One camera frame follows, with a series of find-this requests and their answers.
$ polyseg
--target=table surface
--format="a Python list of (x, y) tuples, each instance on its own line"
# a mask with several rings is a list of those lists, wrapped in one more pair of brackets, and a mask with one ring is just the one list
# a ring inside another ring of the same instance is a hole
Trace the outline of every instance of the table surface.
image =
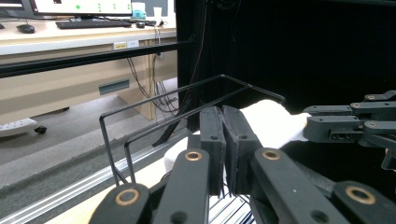
[[(163, 19), (165, 25), (158, 27), (161, 38), (176, 36), (175, 19)], [(18, 25), (29, 23), (35, 27), (34, 34), (23, 34)], [(54, 49), (70, 49), (104, 45), (128, 40), (154, 39), (154, 27), (144, 29), (131, 27), (93, 28), (93, 29), (59, 29), (55, 21), (33, 21), (2, 19), (5, 27), (0, 29), (0, 55), (37, 52)]]

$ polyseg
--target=desk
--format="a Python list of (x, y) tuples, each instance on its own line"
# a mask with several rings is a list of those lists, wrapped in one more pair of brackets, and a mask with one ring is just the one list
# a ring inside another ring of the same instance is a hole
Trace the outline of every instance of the desk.
[[(19, 33), (16, 26), (24, 21), (0, 21), (0, 64), (83, 55), (113, 50), (113, 44), (138, 40), (139, 46), (154, 43), (155, 30), (132, 28), (97, 28), (60, 30), (54, 21), (29, 21), (35, 27), (31, 35)], [(176, 36), (176, 24), (169, 21), (159, 28), (162, 42)], [(139, 82), (149, 94), (152, 88), (152, 55), (134, 57)], [(177, 53), (169, 51), (155, 63), (155, 80), (177, 75)], [(99, 86), (129, 80), (127, 89), (106, 94)], [(109, 94), (118, 94), (127, 103), (144, 99), (126, 59), (105, 63), (0, 79), (0, 123), (30, 118), (50, 111), (77, 105)], [(138, 108), (146, 118), (154, 118), (152, 105)]]

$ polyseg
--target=computer mouse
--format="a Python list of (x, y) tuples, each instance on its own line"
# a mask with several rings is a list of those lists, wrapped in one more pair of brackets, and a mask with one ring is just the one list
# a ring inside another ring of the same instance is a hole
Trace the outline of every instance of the computer mouse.
[(23, 34), (34, 34), (35, 33), (35, 27), (33, 25), (29, 25), (29, 24), (19, 25), (19, 26), (17, 26), (17, 29), (19, 32), (21, 32)]
[(143, 28), (145, 28), (145, 25), (146, 24), (143, 21), (137, 21), (136, 22), (136, 28), (143, 29)]

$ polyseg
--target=white fabric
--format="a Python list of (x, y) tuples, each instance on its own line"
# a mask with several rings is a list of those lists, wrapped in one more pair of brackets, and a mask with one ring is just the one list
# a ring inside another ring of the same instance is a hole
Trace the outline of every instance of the white fabric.
[[(241, 109), (263, 147), (281, 148), (290, 141), (307, 141), (303, 137), (307, 113), (291, 115), (285, 107), (271, 100), (262, 100)], [(187, 137), (177, 142), (164, 155), (166, 172), (173, 168), (177, 155), (187, 148)]]

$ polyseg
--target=computer monitor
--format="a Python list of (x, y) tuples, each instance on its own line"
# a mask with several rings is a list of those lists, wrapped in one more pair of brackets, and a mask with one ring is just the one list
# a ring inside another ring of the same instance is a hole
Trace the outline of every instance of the computer monitor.
[(37, 16), (131, 16), (131, 0), (30, 0)]
[(0, 10), (24, 10), (22, 0), (0, 0)]

